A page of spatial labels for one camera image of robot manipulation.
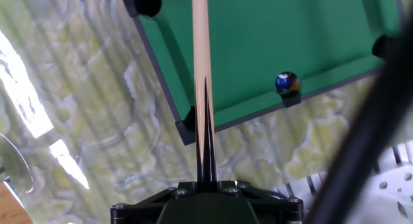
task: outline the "black pole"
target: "black pole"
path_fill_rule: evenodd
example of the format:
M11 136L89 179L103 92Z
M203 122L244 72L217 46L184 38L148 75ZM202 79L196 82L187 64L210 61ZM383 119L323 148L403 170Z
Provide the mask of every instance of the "black pole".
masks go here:
M410 108L413 99L412 22L394 42L387 59L328 170L306 224L344 222L375 162Z
M214 152L214 132L212 131L211 113L209 109L209 97L207 81L205 80L205 132L199 133L196 119L196 159L197 159L197 191L198 192L216 192L217 191L217 174ZM198 135L204 135L203 154L200 151L200 142Z

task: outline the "pool table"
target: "pool table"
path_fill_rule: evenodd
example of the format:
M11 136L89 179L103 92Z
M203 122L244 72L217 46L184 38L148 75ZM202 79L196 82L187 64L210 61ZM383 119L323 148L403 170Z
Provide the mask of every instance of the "pool table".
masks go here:
M184 144L195 141L192 0L123 0ZM397 37L401 0L208 0L216 131L371 75L381 36ZM292 72L299 93L281 97Z

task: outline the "pool cue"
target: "pool cue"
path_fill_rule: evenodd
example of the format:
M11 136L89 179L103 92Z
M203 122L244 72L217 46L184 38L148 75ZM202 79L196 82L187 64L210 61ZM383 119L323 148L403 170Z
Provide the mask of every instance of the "pool cue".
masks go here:
M200 192L217 189L208 0L192 0L196 100L197 182Z

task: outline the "blue ball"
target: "blue ball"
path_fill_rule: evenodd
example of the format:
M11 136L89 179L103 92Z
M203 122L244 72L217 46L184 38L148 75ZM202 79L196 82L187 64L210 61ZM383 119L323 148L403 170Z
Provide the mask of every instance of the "blue ball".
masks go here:
M290 86L290 78L287 74L280 74L276 80L276 88L278 90L288 89Z

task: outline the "screw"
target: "screw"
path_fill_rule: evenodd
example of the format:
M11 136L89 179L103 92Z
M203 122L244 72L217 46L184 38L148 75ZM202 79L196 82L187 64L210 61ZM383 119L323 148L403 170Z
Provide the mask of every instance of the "screw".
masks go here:
M287 198L287 201L289 202L299 202L298 198Z
M236 193L236 192L239 192L239 189L235 187L224 188L224 192Z
M185 195L185 194L188 193L188 191L187 191L186 189L180 188L180 189L176 190L175 193L176 193L177 195Z
M406 181L411 180L412 177L413 177L413 175L412 175L411 173L406 173L406 174L405 174L405 180L406 180Z
M385 188L387 188L387 182L386 182L386 181L381 182L379 187L380 187L380 189L385 189Z
M126 206L128 206L128 204L118 203L118 204L116 204L116 205L112 205L111 208L113 208L113 209L123 209L123 208L125 208Z

